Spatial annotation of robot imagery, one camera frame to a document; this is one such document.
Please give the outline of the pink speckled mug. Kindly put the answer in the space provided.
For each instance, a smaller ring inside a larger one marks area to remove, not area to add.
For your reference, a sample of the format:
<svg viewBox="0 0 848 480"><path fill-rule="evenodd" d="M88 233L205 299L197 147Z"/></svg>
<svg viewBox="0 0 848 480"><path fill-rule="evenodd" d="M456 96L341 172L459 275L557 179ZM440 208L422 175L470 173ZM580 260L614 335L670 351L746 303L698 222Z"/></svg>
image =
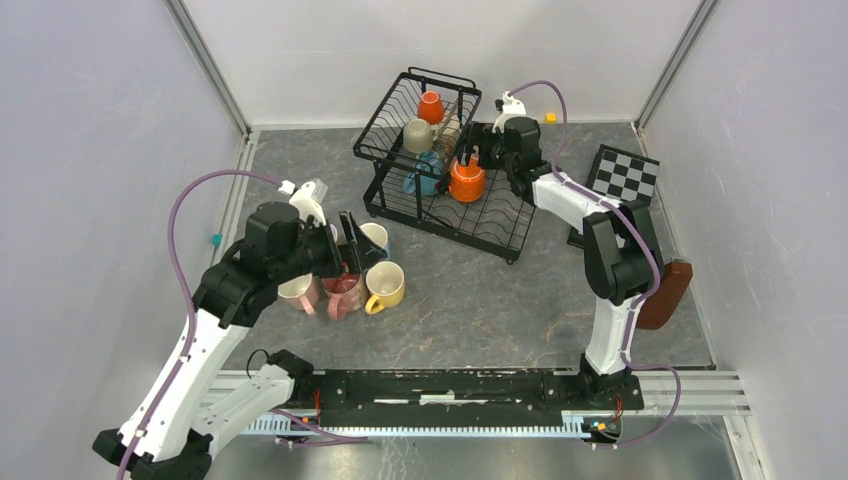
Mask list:
<svg viewBox="0 0 848 480"><path fill-rule="evenodd" d="M327 313L332 320L341 320L345 315L364 306L368 293L362 274L345 274L321 280L328 296Z"/></svg>

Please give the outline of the pink faceted mug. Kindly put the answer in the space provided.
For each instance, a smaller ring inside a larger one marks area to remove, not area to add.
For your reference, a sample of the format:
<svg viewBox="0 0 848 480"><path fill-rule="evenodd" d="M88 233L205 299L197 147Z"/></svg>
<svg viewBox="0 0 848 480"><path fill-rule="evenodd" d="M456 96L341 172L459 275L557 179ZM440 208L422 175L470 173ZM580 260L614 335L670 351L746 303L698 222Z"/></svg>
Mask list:
<svg viewBox="0 0 848 480"><path fill-rule="evenodd" d="M306 274L287 281L278 287L278 296L293 308L304 311L307 315L316 315L316 305L321 296L316 277Z"/></svg>

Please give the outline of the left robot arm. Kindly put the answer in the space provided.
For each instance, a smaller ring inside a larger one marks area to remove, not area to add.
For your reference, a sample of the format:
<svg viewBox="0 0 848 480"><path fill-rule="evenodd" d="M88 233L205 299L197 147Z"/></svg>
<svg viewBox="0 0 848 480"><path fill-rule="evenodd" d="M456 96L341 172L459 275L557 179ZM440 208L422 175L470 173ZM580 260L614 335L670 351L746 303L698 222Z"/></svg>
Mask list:
<svg viewBox="0 0 848 480"><path fill-rule="evenodd" d="M224 361L278 288L304 275L360 273L386 259L351 213L340 215L345 242L331 229L284 202L251 214L245 235L210 267L189 301L185 327L166 365L133 415L103 430L92 449L133 479L202 479L218 453L275 406L306 405L314 394L309 363L282 351L258 377L208 408L201 406Z"/></svg>

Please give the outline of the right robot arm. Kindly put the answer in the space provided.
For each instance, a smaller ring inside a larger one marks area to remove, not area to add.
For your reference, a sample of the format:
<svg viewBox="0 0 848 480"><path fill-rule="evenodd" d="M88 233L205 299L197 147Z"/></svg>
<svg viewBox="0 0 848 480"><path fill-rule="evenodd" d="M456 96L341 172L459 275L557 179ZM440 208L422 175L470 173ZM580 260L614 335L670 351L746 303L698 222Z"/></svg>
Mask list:
<svg viewBox="0 0 848 480"><path fill-rule="evenodd" d="M662 257L649 207L618 201L572 180L542 157L541 129L527 116L500 124L471 121L456 151L462 163L505 173L513 194L579 231L586 281L595 295L589 344L581 357L580 400L612 401L630 375L630 343L642 304L660 285Z"/></svg>

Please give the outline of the light blue faceted mug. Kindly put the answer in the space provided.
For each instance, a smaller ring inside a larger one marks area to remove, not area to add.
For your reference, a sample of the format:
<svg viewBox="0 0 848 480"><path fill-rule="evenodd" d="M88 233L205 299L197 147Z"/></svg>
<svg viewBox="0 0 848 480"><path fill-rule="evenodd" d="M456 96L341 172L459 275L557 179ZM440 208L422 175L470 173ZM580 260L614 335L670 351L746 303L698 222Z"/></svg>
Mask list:
<svg viewBox="0 0 848 480"><path fill-rule="evenodd" d="M378 247L390 256L389 234L386 228L375 222L361 224L359 228Z"/></svg>

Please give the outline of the white patterned mug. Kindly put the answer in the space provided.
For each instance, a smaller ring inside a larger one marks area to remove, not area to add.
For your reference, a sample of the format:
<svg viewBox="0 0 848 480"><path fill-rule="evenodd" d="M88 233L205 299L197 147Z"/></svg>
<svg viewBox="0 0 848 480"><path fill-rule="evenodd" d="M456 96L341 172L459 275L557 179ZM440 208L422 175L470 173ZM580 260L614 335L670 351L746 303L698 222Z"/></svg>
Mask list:
<svg viewBox="0 0 848 480"><path fill-rule="evenodd" d="M446 117L435 128L434 148L447 160L450 160L462 132L461 123L456 115Z"/></svg>

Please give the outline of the yellow mug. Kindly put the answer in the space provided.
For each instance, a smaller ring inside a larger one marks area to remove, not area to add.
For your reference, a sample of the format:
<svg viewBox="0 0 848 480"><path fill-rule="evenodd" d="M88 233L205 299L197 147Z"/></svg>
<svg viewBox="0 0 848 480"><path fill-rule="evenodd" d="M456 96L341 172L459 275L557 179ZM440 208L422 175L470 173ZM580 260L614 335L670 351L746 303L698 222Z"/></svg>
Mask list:
<svg viewBox="0 0 848 480"><path fill-rule="evenodd" d="M369 315L398 306L406 291L404 271L391 261L381 261L373 266L366 274L365 284L370 297L364 309Z"/></svg>

